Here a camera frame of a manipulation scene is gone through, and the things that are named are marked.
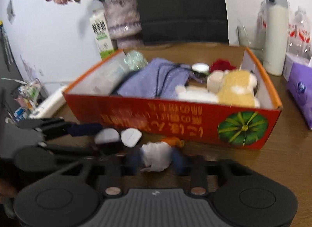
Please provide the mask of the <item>person right hand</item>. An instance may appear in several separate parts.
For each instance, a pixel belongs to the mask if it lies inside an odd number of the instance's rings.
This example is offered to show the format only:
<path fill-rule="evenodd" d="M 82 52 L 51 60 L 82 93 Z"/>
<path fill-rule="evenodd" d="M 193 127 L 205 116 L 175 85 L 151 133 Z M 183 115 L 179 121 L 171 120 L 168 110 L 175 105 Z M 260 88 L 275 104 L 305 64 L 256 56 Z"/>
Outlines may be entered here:
<path fill-rule="evenodd" d="M 14 213 L 11 199 L 16 197 L 16 189 L 11 186 L 10 183 L 1 179 L 0 194 L 1 204 L 4 206 L 5 214 L 8 216 L 8 218 L 14 219 L 16 214 Z"/>

